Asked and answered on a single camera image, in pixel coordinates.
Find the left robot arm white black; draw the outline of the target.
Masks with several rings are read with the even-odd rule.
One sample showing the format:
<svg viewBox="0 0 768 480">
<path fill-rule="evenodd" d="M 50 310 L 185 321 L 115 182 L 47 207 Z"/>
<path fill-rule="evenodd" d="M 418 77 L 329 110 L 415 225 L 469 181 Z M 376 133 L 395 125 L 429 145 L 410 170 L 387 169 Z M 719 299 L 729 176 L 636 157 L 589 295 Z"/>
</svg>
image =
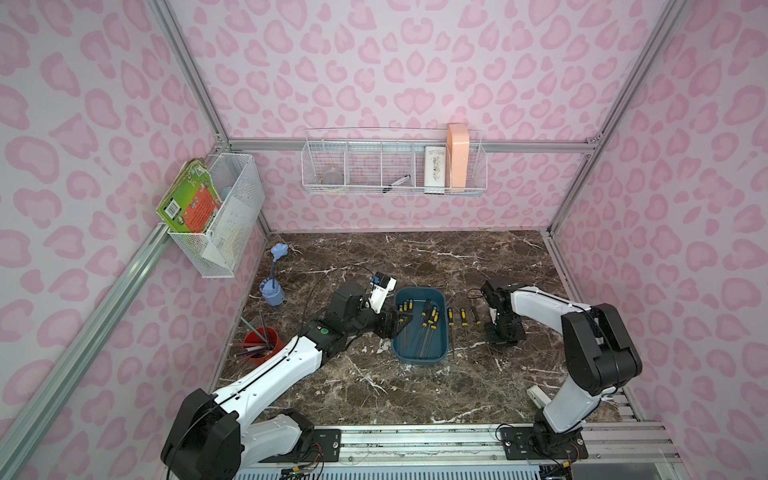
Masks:
<svg viewBox="0 0 768 480">
<path fill-rule="evenodd" d="M 369 286 L 345 281 L 329 303 L 306 316 L 284 348 L 239 380 L 207 393 L 196 389 L 182 401 L 161 450 L 166 476 L 232 479 L 247 462 L 286 455 L 301 447 L 310 426 L 297 414 L 260 422 L 278 397 L 318 371 L 352 340 L 369 332 L 395 338 L 404 325 L 387 304 L 394 278 L 377 273 Z"/>
</svg>

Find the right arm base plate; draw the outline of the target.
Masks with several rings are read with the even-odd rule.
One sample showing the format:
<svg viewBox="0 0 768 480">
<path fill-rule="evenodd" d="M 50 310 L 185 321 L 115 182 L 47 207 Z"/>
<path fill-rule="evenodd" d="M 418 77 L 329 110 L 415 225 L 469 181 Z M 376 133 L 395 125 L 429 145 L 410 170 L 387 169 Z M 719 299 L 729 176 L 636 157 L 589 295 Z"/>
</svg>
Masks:
<svg viewBox="0 0 768 480">
<path fill-rule="evenodd" d="M 530 426 L 502 424 L 495 437 L 502 444 L 507 460 L 579 461 L 589 458 L 582 429 L 555 433 L 545 423 Z"/>
</svg>

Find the teal plastic storage box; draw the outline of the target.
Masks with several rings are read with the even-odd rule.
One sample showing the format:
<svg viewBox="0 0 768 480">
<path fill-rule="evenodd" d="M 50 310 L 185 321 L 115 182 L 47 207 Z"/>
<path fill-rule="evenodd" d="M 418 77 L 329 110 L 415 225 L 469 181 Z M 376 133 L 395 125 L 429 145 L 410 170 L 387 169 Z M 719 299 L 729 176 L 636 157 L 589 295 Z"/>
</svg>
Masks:
<svg viewBox="0 0 768 480">
<path fill-rule="evenodd" d="M 434 366 L 450 347 L 446 299 L 437 289 L 406 287 L 395 295 L 403 330 L 392 341 L 395 357 L 402 363 Z"/>
</svg>

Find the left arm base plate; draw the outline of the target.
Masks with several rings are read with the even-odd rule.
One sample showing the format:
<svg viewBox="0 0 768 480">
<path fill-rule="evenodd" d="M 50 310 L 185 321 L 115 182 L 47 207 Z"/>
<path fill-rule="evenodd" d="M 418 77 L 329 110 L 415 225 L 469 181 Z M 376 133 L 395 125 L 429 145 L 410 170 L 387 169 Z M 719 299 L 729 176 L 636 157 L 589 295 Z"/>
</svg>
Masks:
<svg viewBox="0 0 768 480">
<path fill-rule="evenodd" d="M 314 428 L 301 434 L 291 451 L 261 460 L 261 463 L 303 463 L 314 460 L 320 454 L 323 461 L 337 462 L 340 455 L 342 431 L 331 428 Z"/>
</svg>

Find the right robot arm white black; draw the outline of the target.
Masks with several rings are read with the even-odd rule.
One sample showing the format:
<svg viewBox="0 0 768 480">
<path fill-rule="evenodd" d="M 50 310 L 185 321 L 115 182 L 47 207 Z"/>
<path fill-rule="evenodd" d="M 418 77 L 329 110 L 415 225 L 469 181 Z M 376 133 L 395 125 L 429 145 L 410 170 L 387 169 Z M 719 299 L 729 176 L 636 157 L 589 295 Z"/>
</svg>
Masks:
<svg viewBox="0 0 768 480">
<path fill-rule="evenodd" d="M 516 345 L 526 338 L 528 318 L 560 334 L 568 376 L 554 398 L 533 387 L 539 405 L 534 428 L 563 437 L 581 427 L 602 399 L 642 373 L 643 364 L 618 310 L 607 303 L 588 305 L 502 278 L 480 287 L 491 322 L 487 341 Z"/>
</svg>

